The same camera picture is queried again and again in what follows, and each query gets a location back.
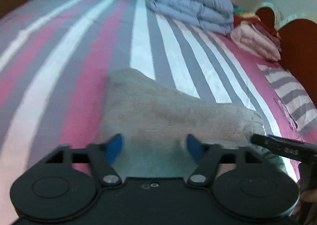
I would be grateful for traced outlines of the grey pants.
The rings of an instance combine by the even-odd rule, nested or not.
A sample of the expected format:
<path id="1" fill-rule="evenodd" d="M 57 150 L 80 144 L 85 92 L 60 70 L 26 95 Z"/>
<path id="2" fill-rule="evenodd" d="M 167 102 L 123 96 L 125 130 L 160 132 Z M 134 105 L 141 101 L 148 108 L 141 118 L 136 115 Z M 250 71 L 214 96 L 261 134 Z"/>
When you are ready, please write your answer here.
<path id="1" fill-rule="evenodd" d="M 214 103 L 163 86 L 135 69 L 113 71 L 106 81 L 100 141 L 115 134 L 123 147 L 113 167 L 126 177 L 189 177 L 196 168 L 186 148 L 194 135 L 226 149 L 249 147 L 264 134 L 261 115 L 245 106 Z"/>

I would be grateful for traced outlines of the dark red headboard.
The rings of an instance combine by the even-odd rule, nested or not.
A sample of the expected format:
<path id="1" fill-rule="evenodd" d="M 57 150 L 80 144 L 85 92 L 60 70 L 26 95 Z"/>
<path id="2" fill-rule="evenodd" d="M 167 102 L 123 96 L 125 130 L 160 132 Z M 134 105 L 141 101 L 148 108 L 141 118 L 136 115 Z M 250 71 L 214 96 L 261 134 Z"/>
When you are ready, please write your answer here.
<path id="1" fill-rule="evenodd" d="M 282 18 L 278 10 L 262 6 L 255 13 L 281 37 L 283 69 L 290 71 L 316 104 L 316 12 L 301 12 Z"/>

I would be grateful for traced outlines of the colourful folded cloth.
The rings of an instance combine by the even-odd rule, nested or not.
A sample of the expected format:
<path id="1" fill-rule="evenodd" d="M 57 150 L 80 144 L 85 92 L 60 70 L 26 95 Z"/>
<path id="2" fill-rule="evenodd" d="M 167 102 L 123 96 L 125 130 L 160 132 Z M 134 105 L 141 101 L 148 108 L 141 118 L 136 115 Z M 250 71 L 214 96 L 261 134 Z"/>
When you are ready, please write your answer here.
<path id="1" fill-rule="evenodd" d="M 281 51 L 281 37 L 275 29 L 274 25 L 268 25 L 263 22 L 258 15 L 252 11 L 244 10 L 234 5 L 234 28 L 238 27 L 242 23 L 252 24 L 260 33 L 269 38 L 275 46 Z"/>

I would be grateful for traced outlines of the folded pink blanket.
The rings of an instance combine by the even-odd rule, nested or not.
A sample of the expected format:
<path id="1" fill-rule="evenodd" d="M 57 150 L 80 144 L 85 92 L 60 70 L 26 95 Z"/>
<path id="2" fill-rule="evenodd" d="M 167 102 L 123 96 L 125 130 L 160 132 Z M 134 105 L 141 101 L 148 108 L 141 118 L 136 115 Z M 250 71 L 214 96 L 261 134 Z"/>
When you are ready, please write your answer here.
<path id="1" fill-rule="evenodd" d="M 251 23 L 242 23 L 234 28 L 230 39 L 241 49 L 270 62 L 281 60 L 279 46 Z"/>

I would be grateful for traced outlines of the striped grey white pillow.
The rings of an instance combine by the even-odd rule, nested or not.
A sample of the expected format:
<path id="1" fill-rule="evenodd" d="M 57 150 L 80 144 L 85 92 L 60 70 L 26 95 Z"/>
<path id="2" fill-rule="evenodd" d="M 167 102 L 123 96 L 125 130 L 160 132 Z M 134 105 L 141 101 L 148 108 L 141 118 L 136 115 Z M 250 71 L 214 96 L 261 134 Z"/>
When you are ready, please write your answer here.
<path id="1" fill-rule="evenodd" d="M 316 141 L 316 106 L 300 82 L 280 68 L 258 65 L 304 141 Z"/>

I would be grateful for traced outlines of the folded blue-grey quilt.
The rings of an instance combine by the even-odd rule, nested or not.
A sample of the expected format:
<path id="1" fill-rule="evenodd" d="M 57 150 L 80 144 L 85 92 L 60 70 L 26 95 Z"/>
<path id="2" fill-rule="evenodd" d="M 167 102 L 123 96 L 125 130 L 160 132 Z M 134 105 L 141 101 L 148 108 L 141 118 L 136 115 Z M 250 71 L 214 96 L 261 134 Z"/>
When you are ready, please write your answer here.
<path id="1" fill-rule="evenodd" d="M 230 0 L 146 0 L 149 9 L 170 18 L 226 35 L 234 24 Z"/>

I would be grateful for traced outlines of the striped pink grey bedsheet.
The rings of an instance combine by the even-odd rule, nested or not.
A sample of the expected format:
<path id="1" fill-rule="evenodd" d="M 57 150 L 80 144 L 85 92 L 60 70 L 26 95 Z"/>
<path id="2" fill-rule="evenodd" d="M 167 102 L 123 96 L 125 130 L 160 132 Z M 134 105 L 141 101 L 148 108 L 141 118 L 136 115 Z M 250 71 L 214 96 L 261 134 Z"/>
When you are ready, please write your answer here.
<path id="1" fill-rule="evenodd" d="M 165 18 L 144 0 L 34 0 L 1 19 L 1 224 L 12 183 L 61 143 L 96 139 L 106 75 L 132 67 L 163 85 L 262 114 L 300 136 L 260 66 L 229 38 Z"/>

